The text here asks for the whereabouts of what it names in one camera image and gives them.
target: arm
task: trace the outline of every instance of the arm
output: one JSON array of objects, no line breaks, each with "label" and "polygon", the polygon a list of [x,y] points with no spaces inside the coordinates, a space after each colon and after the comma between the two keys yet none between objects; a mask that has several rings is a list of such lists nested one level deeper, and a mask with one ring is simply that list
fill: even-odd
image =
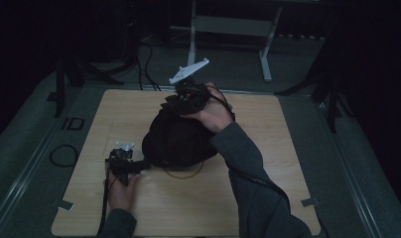
[{"label": "arm", "polygon": [[105,220],[102,232],[97,238],[129,238],[136,227],[136,219],[131,214],[136,182],[140,175],[135,175],[127,186],[123,185],[113,173],[109,173],[108,204],[110,213]]},{"label": "arm", "polygon": [[104,228],[97,238],[129,238],[136,227],[136,219],[128,211],[113,209],[108,214]]},{"label": "arm", "polygon": [[[222,97],[214,87],[209,87],[209,91]],[[198,119],[216,134],[211,142],[230,166],[272,182],[263,169],[259,149],[218,101],[211,99],[204,110],[185,117]],[[286,200],[276,190],[232,172],[229,178],[238,205],[240,237],[312,236],[309,227],[291,215]]]}]

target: white plastic part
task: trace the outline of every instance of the white plastic part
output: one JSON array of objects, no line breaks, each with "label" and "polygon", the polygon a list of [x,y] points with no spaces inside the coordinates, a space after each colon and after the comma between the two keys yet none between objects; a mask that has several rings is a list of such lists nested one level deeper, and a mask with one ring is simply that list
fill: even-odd
[{"label": "white plastic part", "polygon": [[130,143],[130,144],[122,144],[120,142],[116,142],[116,146],[118,146],[120,149],[123,151],[130,151],[135,147],[135,143]]},{"label": "white plastic part", "polygon": [[192,75],[194,72],[198,71],[208,63],[209,63],[208,59],[203,59],[203,61],[194,63],[192,65],[186,67],[180,67],[180,71],[178,71],[173,78],[170,78],[170,83],[173,84],[187,78],[188,76]]}]

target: gray sleeve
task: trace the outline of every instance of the gray sleeve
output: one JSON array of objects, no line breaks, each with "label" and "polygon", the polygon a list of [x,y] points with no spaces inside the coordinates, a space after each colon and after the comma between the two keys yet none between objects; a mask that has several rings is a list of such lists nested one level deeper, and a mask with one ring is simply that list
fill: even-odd
[{"label": "gray sleeve", "polygon": [[101,234],[97,238],[130,238],[136,227],[136,219],[123,209],[113,209],[105,220]]},{"label": "gray sleeve", "polygon": [[[211,140],[224,159],[244,174],[272,182],[263,158],[241,127],[233,122]],[[274,189],[229,172],[238,205],[240,237],[311,237],[309,227],[291,215],[286,200]]]}]

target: metal frame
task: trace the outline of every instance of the metal frame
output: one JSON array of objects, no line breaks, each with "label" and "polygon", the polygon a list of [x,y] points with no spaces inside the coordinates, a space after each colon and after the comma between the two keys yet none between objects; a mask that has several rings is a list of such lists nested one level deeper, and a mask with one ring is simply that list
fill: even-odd
[{"label": "metal frame", "polygon": [[195,63],[197,54],[196,33],[212,32],[245,36],[266,37],[265,47],[259,51],[260,64],[262,66],[263,79],[266,82],[272,81],[271,70],[269,69],[268,54],[275,36],[282,7],[278,7],[273,21],[220,18],[197,15],[197,1],[192,1],[191,20],[191,46],[189,48],[188,65]]}]

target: table top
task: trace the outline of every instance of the table top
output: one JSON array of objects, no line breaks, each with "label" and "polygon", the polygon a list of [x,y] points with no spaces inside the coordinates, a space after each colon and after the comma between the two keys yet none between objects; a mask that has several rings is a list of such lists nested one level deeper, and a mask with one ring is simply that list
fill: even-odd
[{"label": "table top", "polygon": [[[107,90],[70,178],[64,200],[71,211],[59,209],[52,226],[58,236],[95,235],[100,223],[105,179],[104,159],[116,142],[135,143],[133,159],[142,160],[142,140],[170,91]],[[236,120],[255,142],[271,180],[288,194],[292,213],[321,230],[315,208],[279,103],[275,96],[225,93]],[[167,173],[152,168],[143,173],[132,214],[135,236],[238,236],[238,213],[228,169],[220,154],[185,170]],[[192,178],[185,178],[200,172]]]}]

